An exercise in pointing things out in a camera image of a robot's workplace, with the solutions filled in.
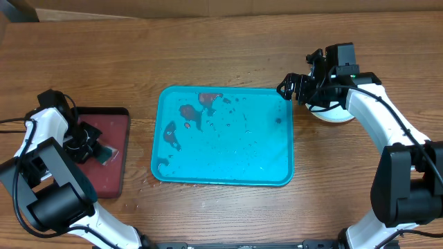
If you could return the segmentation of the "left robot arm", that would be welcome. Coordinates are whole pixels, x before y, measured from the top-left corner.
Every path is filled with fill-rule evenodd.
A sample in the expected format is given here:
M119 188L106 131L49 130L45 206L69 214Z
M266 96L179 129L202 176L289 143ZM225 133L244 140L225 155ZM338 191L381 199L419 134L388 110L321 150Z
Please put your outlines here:
M1 183L12 197L15 216L29 234L49 239L72 234L94 248L151 248L153 243L137 228L126 225L98 202L91 177L104 176L123 186L129 125L116 142L82 114L129 116L124 108L76 107L71 97L49 89L37 96L39 107L20 118L24 140L15 155L1 164ZM87 176L81 165L91 166Z

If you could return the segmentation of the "green scrubbing sponge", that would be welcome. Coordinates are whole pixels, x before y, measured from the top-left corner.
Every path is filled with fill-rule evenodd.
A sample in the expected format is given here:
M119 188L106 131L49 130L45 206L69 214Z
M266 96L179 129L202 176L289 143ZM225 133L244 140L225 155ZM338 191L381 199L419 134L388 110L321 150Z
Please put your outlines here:
M97 144L93 149L93 156L101 165L107 165L113 161L117 154L118 150L110 146Z

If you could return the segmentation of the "light blue rimmed plate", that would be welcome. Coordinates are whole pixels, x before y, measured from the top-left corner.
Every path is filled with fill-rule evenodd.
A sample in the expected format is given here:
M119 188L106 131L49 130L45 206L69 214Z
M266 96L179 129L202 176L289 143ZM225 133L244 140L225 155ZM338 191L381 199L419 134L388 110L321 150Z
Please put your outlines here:
M326 122L340 123L354 119L354 116L343 109L338 102L331 102L329 106L330 109L326 111L324 111L325 107L317 107L310 104L306 104L305 106L314 116Z

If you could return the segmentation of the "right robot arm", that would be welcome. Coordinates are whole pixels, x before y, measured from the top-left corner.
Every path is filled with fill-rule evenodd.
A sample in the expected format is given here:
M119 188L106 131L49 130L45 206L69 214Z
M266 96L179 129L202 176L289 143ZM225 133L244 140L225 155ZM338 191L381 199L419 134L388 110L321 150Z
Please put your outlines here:
M442 218L442 142L412 126L373 72L360 71L352 43L306 56L308 75L289 73L276 91L307 105L320 119L342 109L370 135L381 157L370 191L371 210L335 240L305 240L304 248L398 248L397 237L442 238L418 226Z

